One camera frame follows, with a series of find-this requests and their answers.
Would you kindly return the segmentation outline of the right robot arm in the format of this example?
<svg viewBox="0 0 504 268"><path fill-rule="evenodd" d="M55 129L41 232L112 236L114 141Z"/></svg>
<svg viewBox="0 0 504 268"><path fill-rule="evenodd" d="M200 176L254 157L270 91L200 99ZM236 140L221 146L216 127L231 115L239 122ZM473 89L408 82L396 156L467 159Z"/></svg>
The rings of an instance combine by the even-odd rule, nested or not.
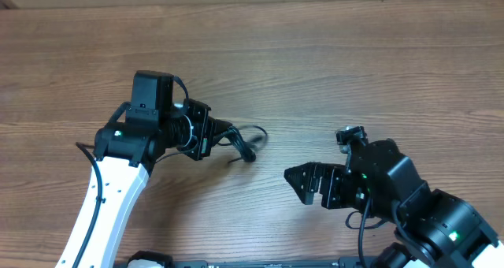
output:
<svg viewBox="0 0 504 268"><path fill-rule="evenodd" d="M320 193L326 209L353 208L363 221L394 224L397 242L372 266L403 267L412 260L429 267L497 264L503 245L496 231L466 201L431 190L393 140L357 139L343 149L343 165L308 162L286 169L284 178L305 205Z"/></svg>

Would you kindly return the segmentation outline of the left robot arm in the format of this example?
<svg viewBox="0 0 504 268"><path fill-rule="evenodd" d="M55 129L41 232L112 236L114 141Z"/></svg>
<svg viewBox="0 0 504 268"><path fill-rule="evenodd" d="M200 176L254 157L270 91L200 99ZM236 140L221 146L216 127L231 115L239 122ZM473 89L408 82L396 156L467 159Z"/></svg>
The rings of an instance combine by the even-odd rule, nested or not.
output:
<svg viewBox="0 0 504 268"><path fill-rule="evenodd" d="M84 153L91 178L57 266L111 267L132 209L166 151L201 160L232 126L189 97L175 105L173 87L181 83L169 73L135 73L130 101L118 107L97 131L93 150Z"/></svg>

